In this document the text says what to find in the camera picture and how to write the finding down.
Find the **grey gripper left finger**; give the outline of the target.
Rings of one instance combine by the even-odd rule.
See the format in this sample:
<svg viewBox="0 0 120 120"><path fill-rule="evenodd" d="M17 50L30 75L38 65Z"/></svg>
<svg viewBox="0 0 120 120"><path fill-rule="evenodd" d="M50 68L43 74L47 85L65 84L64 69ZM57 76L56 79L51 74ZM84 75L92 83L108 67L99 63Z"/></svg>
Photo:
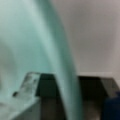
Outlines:
<svg viewBox="0 0 120 120"><path fill-rule="evenodd" d="M28 73L17 92L0 95L0 120L40 120L39 78L39 73Z"/></svg>

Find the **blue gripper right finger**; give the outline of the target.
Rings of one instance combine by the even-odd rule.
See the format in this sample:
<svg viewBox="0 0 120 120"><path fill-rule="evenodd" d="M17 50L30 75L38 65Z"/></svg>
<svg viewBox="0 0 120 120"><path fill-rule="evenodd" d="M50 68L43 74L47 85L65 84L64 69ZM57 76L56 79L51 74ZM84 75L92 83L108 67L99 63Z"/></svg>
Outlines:
<svg viewBox="0 0 120 120"><path fill-rule="evenodd" d="M120 120L120 92L104 101L101 120Z"/></svg>

